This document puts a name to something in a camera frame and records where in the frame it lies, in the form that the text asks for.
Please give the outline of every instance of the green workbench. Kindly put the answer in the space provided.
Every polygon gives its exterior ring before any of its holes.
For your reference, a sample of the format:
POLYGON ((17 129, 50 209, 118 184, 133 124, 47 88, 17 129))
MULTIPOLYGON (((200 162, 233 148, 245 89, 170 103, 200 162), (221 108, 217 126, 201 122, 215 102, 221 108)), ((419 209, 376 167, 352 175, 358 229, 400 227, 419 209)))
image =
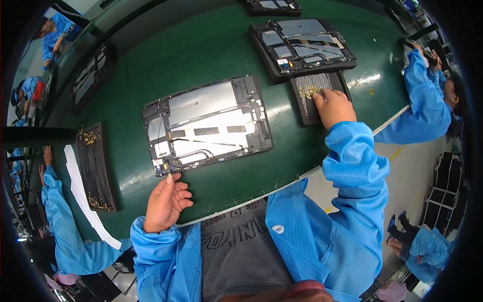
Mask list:
MULTIPOLYGON (((302 17, 328 19, 355 53, 357 67, 345 71, 344 77, 357 119, 375 130, 400 113, 408 105, 408 96, 401 68, 394 62, 403 55, 398 26, 387 17, 343 3, 298 2, 302 17)), ((185 172, 182 180, 189 184, 194 205, 182 212, 180 224, 267 195, 322 163, 328 154, 327 131, 322 125, 302 127, 289 85, 269 79, 247 36, 250 24, 269 19, 284 18, 252 18, 242 4, 233 4, 164 29, 119 58, 113 77, 79 116, 63 122, 63 127, 80 129, 101 121, 107 129, 121 211, 99 216, 113 237, 129 237, 132 221, 145 214, 149 195, 161 180, 154 176, 141 111, 146 103, 170 93, 254 74, 261 83, 273 136, 269 152, 185 172)), ((70 191, 63 146, 54 148, 54 162, 81 236, 99 240, 70 191)))

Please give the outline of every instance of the tablet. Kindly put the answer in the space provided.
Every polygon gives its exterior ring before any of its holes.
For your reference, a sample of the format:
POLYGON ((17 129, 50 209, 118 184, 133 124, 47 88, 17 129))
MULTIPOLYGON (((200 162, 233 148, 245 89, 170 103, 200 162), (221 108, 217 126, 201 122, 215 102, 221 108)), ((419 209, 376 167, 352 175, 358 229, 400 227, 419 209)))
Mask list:
POLYGON ((252 75, 165 96, 143 111, 156 176, 272 148, 259 85, 252 75))

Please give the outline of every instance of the pink shirt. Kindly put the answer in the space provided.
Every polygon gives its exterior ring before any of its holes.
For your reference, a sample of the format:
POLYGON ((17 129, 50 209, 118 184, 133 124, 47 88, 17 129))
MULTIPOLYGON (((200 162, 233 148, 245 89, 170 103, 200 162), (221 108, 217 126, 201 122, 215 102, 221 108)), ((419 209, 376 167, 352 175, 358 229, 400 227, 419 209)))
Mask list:
POLYGON ((79 277, 78 275, 74 275, 72 273, 68 273, 67 275, 62 275, 61 273, 57 274, 57 277, 59 277, 59 281, 62 284, 65 285, 72 285, 75 284, 77 278, 79 277))
POLYGON ((399 284, 396 281, 392 281, 385 288, 378 289, 376 296, 382 301, 401 302, 406 297, 406 283, 399 284))

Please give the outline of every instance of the coat sleeve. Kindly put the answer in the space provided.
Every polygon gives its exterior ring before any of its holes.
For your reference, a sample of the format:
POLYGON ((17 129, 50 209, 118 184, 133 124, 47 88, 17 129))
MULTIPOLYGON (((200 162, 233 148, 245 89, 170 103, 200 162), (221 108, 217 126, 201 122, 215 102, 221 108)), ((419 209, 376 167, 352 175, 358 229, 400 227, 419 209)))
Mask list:
POLYGON ((42 203, 51 234, 55 237, 56 260, 62 274, 98 273, 113 264, 131 247, 129 238, 120 240, 122 245, 119 250, 104 241, 84 243, 75 225, 71 208, 64 199, 62 182, 57 179, 51 166, 47 166, 43 180, 45 186, 42 188, 42 203))
POLYGON ((131 240, 137 254, 134 270, 139 301, 167 301, 181 232, 174 224, 159 234, 146 233, 142 229, 145 218, 138 217, 131 226, 131 240))
POLYGON ((449 255, 447 251, 438 251, 421 257, 421 263, 429 264, 437 269, 442 269, 447 263, 449 255))
POLYGON ((429 79, 433 82, 436 92, 442 98, 444 98, 443 87, 444 87, 444 82, 446 81, 446 78, 444 77, 443 72, 441 70, 434 71, 432 68, 428 68, 427 75, 429 79))
POLYGON ((339 188, 338 197, 332 200, 339 212, 329 216, 379 258, 379 272, 389 161, 375 153, 372 131, 364 123, 334 125, 326 145, 332 151, 322 164, 324 175, 339 188))
POLYGON ((446 106, 439 84, 440 74, 433 74, 436 82, 428 77, 423 57, 417 49, 408 53, 408 58, 410 63, 404 70, 404 81, 413 113, 419 113, 426 118, 440 116, 445 112, 446 106))
MULTIPOLYGON (((42 39, 42 60, 45 62, 46 60, 50 59, 52 60, 52 50, 49 49, 49 46, 47 45, 47 42, 42 39)), ((43 70, 47 70, 48 67, 45 67, 42 65, 43 70)))

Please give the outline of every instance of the hand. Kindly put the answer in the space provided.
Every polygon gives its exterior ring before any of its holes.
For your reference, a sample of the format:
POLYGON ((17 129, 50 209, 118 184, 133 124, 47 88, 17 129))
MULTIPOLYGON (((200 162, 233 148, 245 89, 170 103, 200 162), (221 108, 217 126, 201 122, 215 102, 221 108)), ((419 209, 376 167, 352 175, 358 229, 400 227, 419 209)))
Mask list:
POLYGON ((52 148, 50 146, 45 147, 43 150, 43 160, 46 166, 52 165, 52 148))
POLYGON ((146 233, 160 233, 169 229, 178 221, 180 213, 186 207, 193 205, 192 194, 188 184, 176 182, 181 178, 181 173, 176 173, 161 180, 149 196, 146 220, 142 226, 146 233))
POLYGON ((414 48, 417 48, 419 50, 419 53, 421 54, 422 57, 424 57, 424 51, 423 51, 423 47, 421 45, 419 45, 418 43, 416 42, 411 42, 411 45, 414 47, 414 48))
POLYGON ((54 45, 54 49, 52 50, 52 56, 54 56, 56 54, 56 52, 59 50, 60 46, 62 45, 62 40, 64 39, 64 36, 60 36, 55 45, 54 45))
POLYGON ((322 124, 327 130, 339 122, 357 121, 352 103, 349 102, 343 92, 322 89, 321 93, 327 102, 324 102, 324 98, 318 93, 314 93, 312 97, 319 111, 322 124))
POLYGON ((24 104, 24 113, 25 113, 25 114, 28 114, 28 110, 29 110, 29 108, 30 108, 30 101, 29 101, 29 100, 27 100, 27 101, 25 102, 25 104, 24 104))
POLYGON ((45 186, 45 181, 43 181, 43 173, 45 172, 45 168, 43 165, 39 165, 39 175, 40 175, 40 181, 42 182, 42 187, 45 186))
POLYGON ((434 50, 431 51, 431 57, 437 63, 436 66, 433 66, 433 70, 434 71, 441 70, 441 59, 438 56, 438 54, 436 54, 436 52, 434 50))

